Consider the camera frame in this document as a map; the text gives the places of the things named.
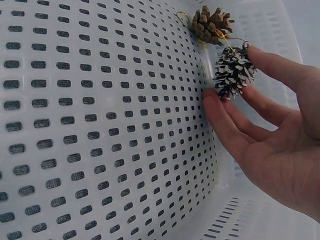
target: hand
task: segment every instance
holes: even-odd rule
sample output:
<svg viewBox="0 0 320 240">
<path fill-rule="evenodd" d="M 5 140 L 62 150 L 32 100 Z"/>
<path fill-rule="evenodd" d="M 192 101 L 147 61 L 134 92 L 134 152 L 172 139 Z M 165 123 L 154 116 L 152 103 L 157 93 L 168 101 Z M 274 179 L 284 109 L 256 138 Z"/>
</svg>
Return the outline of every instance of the hand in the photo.
<svg viewBox="0 0 320 240">
<path fill-rule="evenodd" d="M 206 116 L 244 174 L 283 205 L 320 223 L 320 69 L 275 54 L 248 49 L 252 63 L 296 93 L 300 110 L 278 105 L 252 85 L 243 98 L 265 120 L 269 131 L 250 122 L 213 89 L 203 94 Z"/>
</svg>

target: pine cone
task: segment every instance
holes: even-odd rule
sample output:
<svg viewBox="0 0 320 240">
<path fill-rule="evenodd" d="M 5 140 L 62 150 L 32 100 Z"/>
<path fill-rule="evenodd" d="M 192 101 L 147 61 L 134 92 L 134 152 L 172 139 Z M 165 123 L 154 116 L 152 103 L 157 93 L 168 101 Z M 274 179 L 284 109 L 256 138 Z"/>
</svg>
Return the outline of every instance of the pine cone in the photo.
<svg viewBox="0 0 320 240">
<path fill-rule="evenodd" d="M 197 35 L 197 37 L 208 44 L 214 44 L 223 46 L 224 44 L 219 41 L 219 37 L 216 29 L 220 30 L 224 35 L 226 31 L 232 33 L 231 23 L 234 20 L 229 20 L 230 13 L 222 13 L 221 8 L 217 8 L 215 13 L 210 16 L 209 8 L 204 5 L 202 12 L 196 11 L 191 25 L 191 30 Z"/>
<path fill-rule="evenodd" d="M 218 96 L 230 100 L 236 95 L 242 94 L 242 89 L 253 81 L 257 69 L 250 62 L 247 49 L 248 44 L 244 43 L 242 48 L 226 47 L 217 61 L 218 67 L 215 73 L 215 88 L 220 89 Z"/>
</svg>

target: brown pine cone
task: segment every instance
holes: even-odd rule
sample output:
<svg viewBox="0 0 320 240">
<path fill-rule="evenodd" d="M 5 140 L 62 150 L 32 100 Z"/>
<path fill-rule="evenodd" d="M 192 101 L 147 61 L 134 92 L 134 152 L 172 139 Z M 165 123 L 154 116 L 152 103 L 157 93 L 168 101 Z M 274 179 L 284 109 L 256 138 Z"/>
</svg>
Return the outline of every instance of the brown pine cone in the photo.
<svg viewBox="0 0 320 240">
<path fill-rule="evenodd" d="M 225 30 L 232 33 L 231 23 L 235 21 L 229 19 L 230 13 L 222 13 L 219 7 L 212 16 L 210 15 L 210 10 L 206 5 L 202 7 L 201 13 L 200 10 L 197 10 L 192 20 L 191 30 L 201 41 L 223 46 L 224 44 L 219 41 L 217 29 L 223 34 L 226 34 Z"/>
</svg>

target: white-tipped pine cone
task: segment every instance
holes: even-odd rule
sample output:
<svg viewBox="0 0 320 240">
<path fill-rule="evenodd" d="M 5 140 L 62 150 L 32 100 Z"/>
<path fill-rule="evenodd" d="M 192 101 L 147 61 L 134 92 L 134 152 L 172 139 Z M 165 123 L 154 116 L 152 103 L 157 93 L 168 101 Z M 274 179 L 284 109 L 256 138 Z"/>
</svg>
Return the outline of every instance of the white-tipped pine cone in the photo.
<svg viewBox="0 0 320 240">
<path fill-rule="evenodd" d="M 218 96 L 221 99 L 235 98 L 243 93 L 243 88 L 248 86 L 257 71 L 250 62 L 247 49 L 249 44 L 245 42 L 242 48 L 226 47 L 216 62 L 217 72 L 214 81 L 217 81 L 215 88 L 218 89 Z"/>
</svg>

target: plastic laundry basket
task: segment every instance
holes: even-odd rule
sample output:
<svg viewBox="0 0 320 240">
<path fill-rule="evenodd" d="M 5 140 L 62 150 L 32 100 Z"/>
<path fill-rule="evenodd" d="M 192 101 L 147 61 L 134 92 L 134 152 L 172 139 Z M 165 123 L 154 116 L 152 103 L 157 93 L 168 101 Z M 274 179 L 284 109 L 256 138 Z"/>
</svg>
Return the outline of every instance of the plastic laundry basket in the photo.
<svg viewBox="0 0 320 240">
<path fill-rule="evenodd" d="M 204 4 L 231 12 L 233 36 L 300 60 L 279 0 L 0 0 L 0 240 L 320 237 L 246 179 L 206 121 L 222 48 L 174 15 Z M 260 73 L 255 85 L 297 106 Z"/>
</svg>

